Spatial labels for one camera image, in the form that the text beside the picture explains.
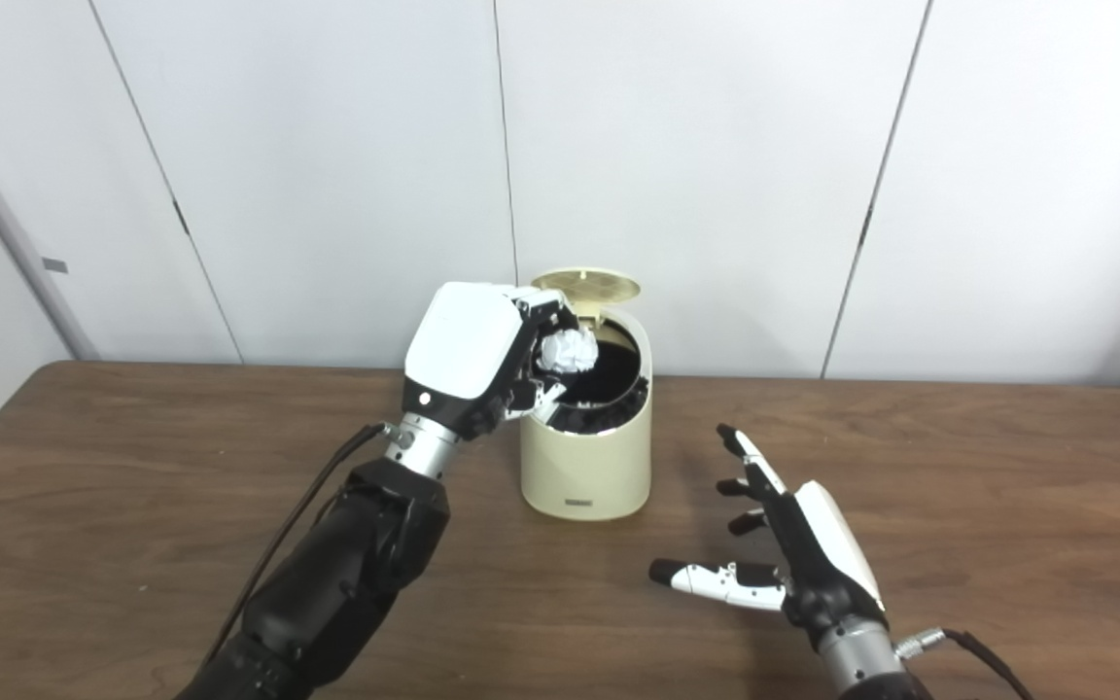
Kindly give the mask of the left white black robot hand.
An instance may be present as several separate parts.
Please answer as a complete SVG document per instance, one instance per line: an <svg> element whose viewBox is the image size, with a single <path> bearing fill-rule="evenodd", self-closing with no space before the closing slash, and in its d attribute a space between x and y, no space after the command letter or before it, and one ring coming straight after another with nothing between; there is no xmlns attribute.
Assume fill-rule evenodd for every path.
<svg viewBox="0 0 1120 700"><path fill-rule="evenodd" d="M472 441L556 403L597 356L563 292L449 282L407 349L402 411Z"/></svg>

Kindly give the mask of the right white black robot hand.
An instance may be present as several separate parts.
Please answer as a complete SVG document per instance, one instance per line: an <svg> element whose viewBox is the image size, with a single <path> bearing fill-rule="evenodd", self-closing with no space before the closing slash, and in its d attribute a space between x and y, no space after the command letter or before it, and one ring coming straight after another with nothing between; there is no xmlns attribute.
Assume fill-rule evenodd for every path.
<svg viewBox="0 0 1120 700"><path fill-rule="evenodd" d="M790 489L746 433L732 424L718 424L717 433L744 469L741 477L719 480L717 492L754 504L728 522L728 532L746 536L765 529L783 559L721 566L656 558L648 579L727 606L781 613L812 648L848 623L889 629L879 584L831 493L816 480Z"/></svg>

